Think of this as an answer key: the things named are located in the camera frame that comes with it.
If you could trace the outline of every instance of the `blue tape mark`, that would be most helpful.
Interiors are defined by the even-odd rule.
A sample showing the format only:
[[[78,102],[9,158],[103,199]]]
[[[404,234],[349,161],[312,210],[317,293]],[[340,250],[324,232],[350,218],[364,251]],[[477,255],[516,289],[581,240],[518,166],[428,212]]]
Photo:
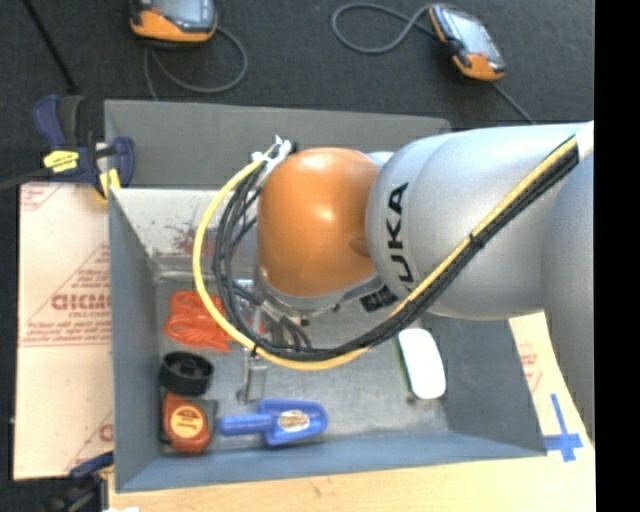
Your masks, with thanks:
[[[582,448],[584,445],[582,444],[582,440],[577,433],[569,434],[567,432],[567,426],[564,422],[564,418],[562,417],[558,397],[555,395],[555,393],[551,394],[551,401],[553,402],[553,408],[556,411],[556,417],[558,418],[558,423],[560,424],[561,434],[555,436],[544,436],[545,446],[547,448],[547,451],[559,450],[562,454],[562,460],[564,462],[574,461],[576,460],[574,450],[576,448]]]

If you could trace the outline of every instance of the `cardboard sheet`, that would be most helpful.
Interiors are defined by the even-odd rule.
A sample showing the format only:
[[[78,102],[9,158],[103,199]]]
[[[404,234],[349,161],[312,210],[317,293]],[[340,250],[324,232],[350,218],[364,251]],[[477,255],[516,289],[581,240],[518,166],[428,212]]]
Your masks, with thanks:
[[[20,201],[15,479],[113,446],[106,202],[54,183],[24,185]]]

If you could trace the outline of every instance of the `black cable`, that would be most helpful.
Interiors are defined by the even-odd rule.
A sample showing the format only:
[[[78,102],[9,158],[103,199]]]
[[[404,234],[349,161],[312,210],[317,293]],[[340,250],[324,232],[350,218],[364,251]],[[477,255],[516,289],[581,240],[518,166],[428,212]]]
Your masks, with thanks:
[[[342,44],[344,44],[346,47],[351,48],[352,50],[355,50],[357,52],[360,53],[367,53],[367,54],[380,54],[380,53],[386,53],[388,51],[393,50],[396,46],[398,46],[400,43],[402,43],[402,41],[407,37],[407,35],[409,34],[409,32],[411,31],[411,29],[413,27],[416,27],[420,30],[422,30],[423,32],[425,32],[427,35],[429,35],[430,37],[437,39],[435,32],[433,32],[433,30],[425,27],[424,25],[420,25],[417,23],[418,19],[429,10],[430,5],[425,5],[424,7],[421,7],[420,9],[418,9],[416,11],[416,13],[413,16],[405,16],[404,14],[398,12],[398,11],[394,11],[393,9],[389,9],[388,7],[384,7],[382,5],[376,5],[376,4],[370,4],[370,3],[353,3],[353,4],[346,4],[343,5],[342,7],[340,7],[339,9],[337,9],[333,15],[331,16],[331,29],[333,30],[333,33],[336,35],[336,37],[338,39],[340,39],[340,41],[342,42]],[[377,48],[371,48],[371,47],[365,47],[365,46],[359,46],[356,45],[354,43],[352,43],[351,41],[349,41],[346,37],[344,37],[342,35],[342,33],[340,32],[340,29],[338,28],[338,18],[346,11],[350,11],[353,9],[370,9],[373,11],[380,11],[383,12],[385,14],[388,14],[390,16],[393,16],[395,18],[404,20],[407,22],[407,24],[404,26],[404,28],[402,29],[402,31],[400,32],[400,34],[390,43],[384,45],[384,46],[380,46]]]
[[[244,237],[244,235],[246,233],[248,233],[251,228],[257,223],[258,221],[258,217],[254,216],[251,220],[249,220],[247,222],[247,211],[249,210],[249,208],[251,207],[251,205],[253,203],[256,202],[256,200],[258,199],[258,196],[260,195],[260,190],[256,190],[255,194],[253,194],[250,198],[247,198],[246,195],[242,198],[242,202],[243,202],[243,225],[242,228],[240,229],[239,233],[236,235],[236,238],[233,242],[231,242],[231,247],[230,250],[231,252],[235,251],[236,247],[238,246],[238,244],[242,241],[242,238]]]
[[[253,293],[251,293],[249,290],[244,288],[242,285],[238,284],[235,281],[232,281],[231,283],[229,283],[229,279],[225,275],[220,276],[220,279],[224,286],[232,287],[236,295],[250,302],[253,306],[257,307],[262,305],[263,301],[261,301],[258,297],[256,297]]]
[[[216,29],[216,32],[221,33],[227,39],[229,39],[233,43],[233,45],[238,49],[238,51],[240,52],[240,56],[242,58],[242,67],[241,67],[240,71],[238,72],[238,74],[236,75],[236,77],[233,80],[231,80],[230,82],[227,82],[226,84],[219,85],[219,86],[204,87],[204,86],[197,86],[197,85],[189,84],[189,83],[187,83],[187,82],[185,82],[183,80],[180,80],[179,78],[177,78],[173,74],[171,74],[167,70],[167,68],[164,66],[164,64],[162,63],[160,58],[158,57],[155,49],[153,47],[151,47],[151,46],[147,46],[145,48],[144,55],[143,55],[143,71],[144,71],[145,80],[147,82],[147,88],[149,89],[149,93],[151,94],[151,97],[154,100],[158,100],[158,95],[156,93],[155,87],[153,86],[153,81],[151,79],[151,71],[150,71],[150,67],[149,67],[150,58],[153,60],[153,62],[158,67],[160,72],[166,78],[171,80],[178,87],[181,87],[182,89],[185,89],[185,90],[188,90],[188,91],[191,91],[191,92],[196,92],[196,93],[200,93],[200,94],[218,94],[218,93],[221,93],[221,92],[228,91],[228,90],[232,89],[233,87],[235,87],[236,85],[238,85],[238,83],[240,83],[240,81],[247,74],[247,70],[249,69],[249,57],[247,56],[247,51],[245,50],[245,48],[244,48],[243,44],[240,42],[240,40],[236,36],[234,36],[231,32],[229,32],[228,30],[218,26],[218,28]]]
[[[34,5],[31,3],[31,0],[22,0],[22,3],[24,4],[24,6],[29,11],[29,15],[31,16],[31,19],[35,23],[35,25],[36,25],[36,27],[38,29],[38,32],[40,32],[40,35],[42,36],[42,39],[44,39],[44,42],[47,45],[47,49],[51,53],[51,56],[53,57],[53,60],[56,61],[56,64],[58,65],[58,69],[60,69],[60,72],[62,73],[62,76],[64,77],[65,81],[67,82],[67,90],[69,91],[69,94],[72,94],[72,95],[78,94],[80,92],[80,88],[77,86],[77,84],[73,80],[73,77],[71,76],[71,73],[69,72],[69,69],[67,68],[66,64],[64,63],[64,60],[62,59],[62,56],[58,52],[58,49],[56,48],[56,45],[53,42],[53,39],[51,39],[51,36],[49,35],[49,32],[47,31],[46,27],[44,26],[44,23],[42,22],[42,19],[40,19],[40,15],[38,14],[38,11],[34,7]]]
[[[422,30],[423,32],[425,32],[429,37],[431,37],[432,39],[435,39],[436,41],[438,40],[435,32],[423,25],[420,25],[417,23],[417,20],[426,12],[429,10],[429,8],[431,7],[431,4],[427,4],[423,7],[421,7],[420,9],[418,9],[415,14],[413,14],[413,16],[405,16],[404,14],[395,11],[393,9],[390,9],[388,7],[384,7],[381,5],[377,5],[377,4],[370,4],[370,3],[351,3],[351,4],[346,4],[343,5],[342,7],[338,8],[331,16],[330,18],[330,26],[331,26],[331,30],[333,31],[333,33],[335,34],[335,36],[340,40],[340,42],[342,42],[342,44],[344,44],[347,48],[350,48],[352,50],[355,50],[357,52],[360,53],[364,53],[364,54],[381,54],[381,53],[386,53],[389,52],[391,50],[393,50],[394,48],[396,48],[400,43],[402,43],[402,41],[407,37],[407,35],[409,34],[409,32],[411,31],[412,28],[418,28],[420,30]],[[402,31],[400,32],[400,34],[390,43],[381,46],[381,47],[365,47],[365,46],[359,46],[356,45],[354,43],[352,43],[351,41],[349,41],[344,35],[342,35],[342,32],[340,32],[340,29],[338,28],[338,18],[346,11],[349,10],[353,10],[353,9],[369,9],[369,10],[373,10],[373,11],[379,11],[379,12],[383,12],[385,14],[388,14],[390,16],[393,16],[395,18],[404,20],[407,22],[407,24],[404,26],[404,28],[402,29]],[[536,122],[531,118],[531,116],[511,97],[509,96],[504,89],[502,89],[501,87],[499,87],[495,82],[490,82],[490,85],[502,96],[502,98],[516,111],[518,112],[518,114],[520,114],[522,116],[522,118],[527,121],[530,124],[536,124]]]
[[[340,346],[332,348],[314,349],[311,346],[311,341],[306,338],[305,347],[302,347],[299,343],[298,336],[305,336],[306,333],[302,329],[291,331],[293,327],[290,324],[296,326],[295,323],[281,320],[280,324],[283,327],[288,327],[288,330],[294,341],[292,347],[279,347],[273,345],[269,340],[259,336],[253,332],[247,325],[244,317],[239,313],[239,308],[235,307],[233,303],[237,302],[237,298],[233,294],[233,290],[230,287],[224,286],[225,281],[231,280],[230,277],[230,264],[231,255],[226,253],[222,255],[214,256],[214,272],[216,278],[221,275],[221,262],[224,260],[226,265],[226,272],[224,279],[218,280],[221,286],[221,295],[223,296],[223,303],[225,303],[225,309],[229,304],[230,309],[226,309],[227,312],[231,311],[231,320],[236,325],[239,331],[245,336],[251,339],[256,347],[260,347],[267,352],[277,355],[282,358],[297,361],[322,361],[332,359],[334,357],[352,352],[358,349],[371,348],[379,345],[390,337],[396,335],[400,330],[404,329],[412,322],[414,322],[425,310],[427,310],[435,301],[441,296],[441,294],[448,288],[451,282],[459,275],[459,273],[466,267],[471,259],[484,248],[486,243],[493,238],[504,226],[506,226],[517,215],[523,212],[531,203],[541,197],[547,190],[553,185],[563,179],[579,162],[579,153],[577,146],[569,149],[564,155],[560,155],[558,159],[549,164],[549,167],[545,169],[537,179],[535,179],[528,187],[522,190],[505,208],[501,215],[498,215],[493,219],[480,233],[470,235],[470,241],[462,252],[449,264],[444,271],[434,280],[417,298],[408,301],[403,308],[378,324],[368,332],[358,336],[357,338],[346,342]],[[251,176],[255,175],[254,180],[249,180]],[[250,192],[252,183],[255,183],[258,179],[259,173],[245,178],[245,180],[238,186],[238,190],[234,194],[234,198],[230,201],[225,211],[223,212],[221,221],[218,227],[218,237],[216,241],[220,241],[221,244],[226,244],[229,240],[232,240],[231,233],[234,230],[234,222],[237,223],[240,217],[246,213],[243,211],[242,205],[246,206],[246,196]]]

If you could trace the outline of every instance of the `blue handle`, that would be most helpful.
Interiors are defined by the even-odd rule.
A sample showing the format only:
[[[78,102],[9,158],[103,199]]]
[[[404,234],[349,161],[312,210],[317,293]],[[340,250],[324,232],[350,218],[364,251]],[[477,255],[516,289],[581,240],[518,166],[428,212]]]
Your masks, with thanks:
[[[225,416],[218,422],[218,430],[225,436],[241,436],[268,432],[273,428],[271,414],[240,414]]]
[[[73,468],[69,473],[69,478],[72,480],[81,480],[112,464],[113,451],[106,452]]]
[[[33,108],[33,121],[36,128],[52,148],[67,144],[67,138],[58,120],[59,99],[52,94],[41,99]]]
[[[133,141],[129,137],[116,137],[113,141],[118,159],[118,171],[120,172],[120,183],[126,187],[133,179],[135,169],[135,155],[133,152]]]

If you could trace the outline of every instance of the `black cord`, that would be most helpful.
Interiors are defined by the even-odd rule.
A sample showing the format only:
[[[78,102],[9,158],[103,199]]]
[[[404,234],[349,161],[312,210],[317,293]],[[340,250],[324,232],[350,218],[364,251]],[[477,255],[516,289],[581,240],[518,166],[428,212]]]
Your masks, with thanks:
[[[388,7],[384,7],[382,5],[369,4],[369,3],[346,4],[340,7],[339,9],[337,9],[331,16],[331,21],[330,21],[331,30],[333,30],[333,33],[336,35],[336,37],[340,39],[340,41],[346,47],[351,48],[352,50],[355,50],[360,53],[368,53],[368,54],[386,53],[388,51],[393,50],[396,46],[402,43],[402,41],[404,41],[404,39],[407,37],[407,35],[409,34],[409,32],[413,27],[422,30],[433,39],[437,39],[436,34],[435,32],[433,32],[433,30],[425,27],[424,25],[420,25],[417,23],[418,19],[420,19],[420,17],[422,17],[422,15],[429,10],[429,7],[430,5],[425,5],[424,7],[421,7],[420,9],[418,9],[413,16],[405,16],[404,14],[398,11],[394,11],[393,9],[389,9]],[[390,43],[384,46],[380,46],[377,48],[359,46],[352,43],[346,37],[344,37],[340,32],[340,29],[338,28],[338,18],[344,12],[350,11],[353,9],[370,9],[372,11],[380,11],[390,16],[393,16],[395,18],[404,20],[407,22],[407,24],[404,26],[400,34],[393,41],[391,41]]]
[[[200,94],[218,94],[218,93],[225,92],[225,91],[228,91],[228,90],[232,89],[233,87],[238,85],[238,83],[240,83],[240,81],[242,81],[242,79],[247,74],[247,70],[249,69],[249,57],[247,56],[247,51],[245,50],[245,48],[244,48],[243,44],[240,42],[240,40],[236,36],[234,36],[231,32],[229,32],[228,30],[218,26],[218,28],[216,29],[216,32],[221,33],[227,39],[229,39],[233,43],[233,45],[238,49],[238,51],[240,52],[240,55],[241,55],[241,58],[242,58],[242,67],[241,67],[240,71],[238,72],[238,74],[236,75],[236,77],[233,80],[231,80],[230,82],[227,82],[226,84],[219,85],[219,86],[204,87],[204,86],[197,86],[197,85],[189,84],[187,82],[184,82],[183,80],[180,80],[179,78],[177,78],[173,74],[171,74],[167,70],[167,68],[164,66],[164,64],[162,63],[160,58],[158,57],[158,54],[155,51],[155,49],[152,46],[147,46],[145,48],[145,50],[144,50],[144,55],[143,55],[143,71],[144,71],[145,80],[147,82],[147,88],[149,89],[149,93],[151,94],[151,97],[154,100],[158,100],[158,95],[156,93],[156,89],[155,89],[155,87],[153,85],[153,81],[151,79],[151,70],[150,70],[150,66],[149,66],[149,61],[150,60],[153,60],[154,64],[158,67],[160,72],[166,78],[168,78],[174,84],[176,84],[178,87],[181,87],[182,89],[185,89],[185,90],[191,91],[191,92],[195,92],[195,93],[200,93]]]
[[[78,94],[80,91],[80,88],[76,85],[75,81],[73,80],[73,77],[71,76],[69,69],[64,63],[62,56],[58,52],[58,49],[56,48],[56,45],[53,42],[53,39],[51,39],[49,32],[47,31],[46,27],[44,26],[44,23],[40,19],[40,15],[38,14],[38,11],[34,7],[33,3],[31,3],[31,0],[22,0],[22,3],[29,11],[29,15],[31,16],[31,19],[35,23],[38,29],[38,32],[40,32],[42,39],[44,39],[44,42],[47,45],[47,49],[51,53],[53,60],[56,61],[56,64],[58,65],[58,69],[60,69],[62,76],[67,82],[67,90],[69,91],[69,94],[72,94],[72,95]]]
[[[360,53],[364,53],[364,54],[381,54],[381,53],[386,53],[389,52],[391,50],[393,50],[394,48],[396,48],[400,43],[402,43],[402,41],[404,41],[404,39],[407,37],[407,35],[409,34],[409,32],[411,31],[412,28],[417,28],[422,30],[424,33],[426,33],[429,37],[431,37],[432,39],[438,40],[435,32],[423,25],[420,25],[417,23],[418,19],[429,10],[429,8],[431,7],[431,4],[427,4],[424,7],[421,7],[420,9],[418,9],[415,14],[413,16],[405,16],[404,14],[395,11],[393,9],[390,9],[388,7],[384,7],[381,5],[377,5],[377,4],[370,4],[370,3],[351,3],[351,4],[346,4],[343,5],[342,7],[338,8],[333,15],[330,18],[330,26],[331,26],[331,30],[333,31],[333,33],[335,34],[335,36],[342,42],[342,44],[344,44],[347,48],[350,48],[352,50],[355,50],[357,52]],[[360,46],[360,45],[356,45],[354,43],[352,43],[351,41],[349,41],[343,34],[342,32],[340,32],[340,29],[338,28],[338,18],[346,11],[350,11],[353,9],[369,9],[369,10],[373,10],[373,11],[379,11],[379,12],[383,12],[385,14],[388,14],[390,16],[393,16],[395,18],[401,19],[406,21],[406,25],[404,26],[404,28],[402,29],[402,31],[400,32],[400,34],[390,43],[381,46],[381,47],[365,47],[365,46]],[[536,124],[536,122],[531,118],[531,116],[511,97],[509,96],[504,89],[502,89],[501,87],[499,87],[495,82],[490,82],[490,85],[502,96],[502,98],[513,108],[516,110],[516,112],[518,112],[518,114],[520,114],[522,116],[522,118],[527,121],[530,124]]]
[[[549,167],[528,187],[522,190],[511,201],[504,212],[493,219],[480,233],[470,235],[471,243],[462,250],[454,261],[450,263],[438,278],[418,295],[417,298],[408,301],[398,313],[357,338],[337,347],[323,349],[313,348],[311,340],[306,336],[306,333],[294,322],[283,320],[286,317],[283,317],[283,319],[279,321],[279,324],[289,331],[293,340],[293,346],[276,346],[269,340],[261,337],[247,325],[244,316],[240,312],[237,298],[233,293],[233,287],[228,286],[230,282],[233,282],[233,279],[231,277],[232,254],[227,250],[227,247],[230,243],[234,242],[234,240],[236,241],[235,243],[237,243],[237,240],[233,238],[234,228],[246,214],[247,205],[249,204],[247,195],[251,192],[253,185],[260,176],[260,172],[257,171],[245,178],[245,180],[238,185],[233,199],[225,207],[218,225],[216,247],[220,250],[220,253],[216,251],[212,267],[216,275],[219,293],[225,305],[225,310],[236,328],[251,339],[256,347],[260,347],[273,355],[289,360],[309,362],[324,361],[353,352],[354,350],[375,347],[413,323],[424,311],[431,307],[491,238],[517,215],[523,212],[531,203],[563,179],[576,167],[578,162],[579,152],[577,146],[575,146],[569,149],[564,155],[561,155],[555,162],[550,163]],[[254,198],[259,192],[259,190],[255,192],[250,201],[255,200]]]

